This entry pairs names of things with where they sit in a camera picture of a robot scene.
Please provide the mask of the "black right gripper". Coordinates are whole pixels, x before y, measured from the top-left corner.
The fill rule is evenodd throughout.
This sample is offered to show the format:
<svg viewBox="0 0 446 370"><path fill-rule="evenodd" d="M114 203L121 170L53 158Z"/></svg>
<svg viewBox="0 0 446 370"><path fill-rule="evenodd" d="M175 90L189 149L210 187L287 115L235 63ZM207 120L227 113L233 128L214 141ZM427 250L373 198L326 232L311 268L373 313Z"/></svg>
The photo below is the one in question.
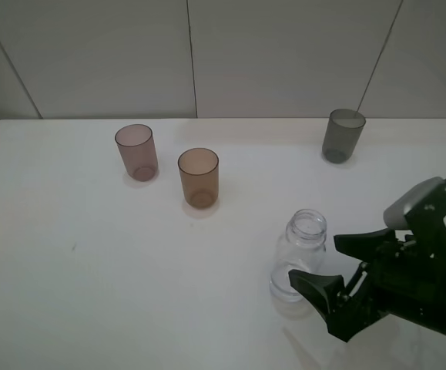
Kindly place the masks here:
<svg viewBox="0 0 446 370"><path fill-rule="evenodd" d="M290 285L342 341L387 315L446 335L445 217L413 220L402 240L388 228L334 235L336 251L360 262L346 286L340 275L297 269L288 273Z"/></svg>

